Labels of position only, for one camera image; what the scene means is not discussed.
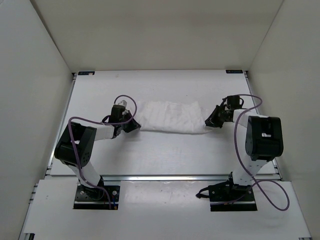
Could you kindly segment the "white pleated skirt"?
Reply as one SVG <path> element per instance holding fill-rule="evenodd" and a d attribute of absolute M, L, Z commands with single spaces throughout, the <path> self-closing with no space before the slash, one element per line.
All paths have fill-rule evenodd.
<path fill-rule="evenodd" d="M 204 113 L 197 101 L 139 101 L 134 119 L 142 131 L 197 135 L 210 131 Z"/>

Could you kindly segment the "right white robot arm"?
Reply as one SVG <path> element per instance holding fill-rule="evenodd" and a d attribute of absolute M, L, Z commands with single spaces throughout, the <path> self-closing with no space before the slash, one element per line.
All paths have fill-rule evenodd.
<path fill-rule="evenodd" d="M 260 169 L 284 151 L 282 123 L 279 117 L 264 116 L 254 112 L 255 107 L 244 108 L 243 97 L 248 94 L 229 95 L 222 99 L 204 121 L 210 128 L 222 128 L 224 123 L 234 123 L 234 147 L 240 168 L 231 172 L 224 195 L 236 200 L 254 181 Z M 238 126 L 246 129 L 244 139 L 245 156 L 238 149 Z"/>

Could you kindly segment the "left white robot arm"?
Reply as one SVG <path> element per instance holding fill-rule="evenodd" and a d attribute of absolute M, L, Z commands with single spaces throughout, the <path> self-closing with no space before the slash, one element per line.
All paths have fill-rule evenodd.
<path fill-rule="evenodd" d="M 122 132 L 130 133 L 140 128 L 133 114 L 120 104 L 113 105 L 111 114 L 100 122 L 71 117 L 55 147 L 54 157 L 75 173 L 93 199 L 99 199 L 104 195 L 105 187 L 101 175 L 90 162 L 94 143 L 112 140 Z"/>

